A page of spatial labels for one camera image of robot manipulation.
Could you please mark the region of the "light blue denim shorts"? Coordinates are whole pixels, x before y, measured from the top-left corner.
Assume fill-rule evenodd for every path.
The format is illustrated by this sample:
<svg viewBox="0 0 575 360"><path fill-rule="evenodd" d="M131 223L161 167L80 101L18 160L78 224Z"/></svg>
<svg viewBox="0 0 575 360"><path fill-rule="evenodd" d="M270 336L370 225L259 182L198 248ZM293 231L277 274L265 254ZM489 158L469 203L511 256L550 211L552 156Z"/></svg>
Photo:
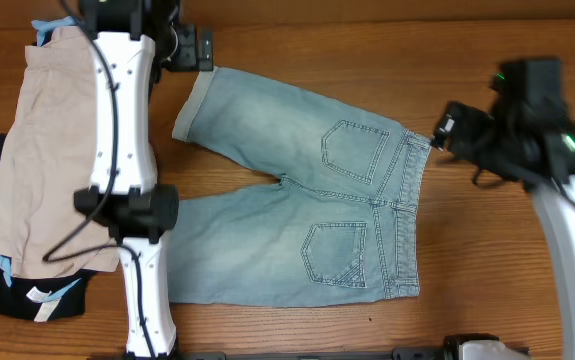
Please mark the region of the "light blue denim shorts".
<svg viewBox="0 0 575 360"><path fill-rule="evenodd" d="M275 182L181 202L167 249L171 302L319 307L419 294L426 137L224 67L199 74L173 137Z"/></svg>

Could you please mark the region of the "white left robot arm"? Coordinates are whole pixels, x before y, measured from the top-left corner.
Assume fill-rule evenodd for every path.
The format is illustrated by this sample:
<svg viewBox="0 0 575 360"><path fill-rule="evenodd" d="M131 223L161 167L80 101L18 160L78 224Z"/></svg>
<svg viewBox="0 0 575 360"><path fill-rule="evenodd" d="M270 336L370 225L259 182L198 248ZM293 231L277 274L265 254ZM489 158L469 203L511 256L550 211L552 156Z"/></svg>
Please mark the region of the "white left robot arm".
<svg viewBox="0 0 575 360"><path fill-rule="evenodd" d="M96 86L96 146L76 210L108 231L122 267L128 308L127 359L175 359L177 330L165 250L178 191L158 181L149 143L149 102L164 70L210 70L212 34L179 23L180 0L82 1Z"/></svg>

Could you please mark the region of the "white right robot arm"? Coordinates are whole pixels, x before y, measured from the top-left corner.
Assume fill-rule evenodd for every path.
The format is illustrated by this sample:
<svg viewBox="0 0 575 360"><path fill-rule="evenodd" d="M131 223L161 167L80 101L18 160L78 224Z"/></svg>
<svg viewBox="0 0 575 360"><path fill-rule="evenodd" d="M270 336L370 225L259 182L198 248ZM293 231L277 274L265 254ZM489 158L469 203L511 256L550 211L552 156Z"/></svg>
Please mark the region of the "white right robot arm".
<svg viewBox="0 0 575 360"><path fill-rule="evenodd" d="M431 145L529 194L554 273L562 356L575 359L575 122L563 95L562 62L503 62L490 87L496 98L487 111L448 102Z"/></svg>

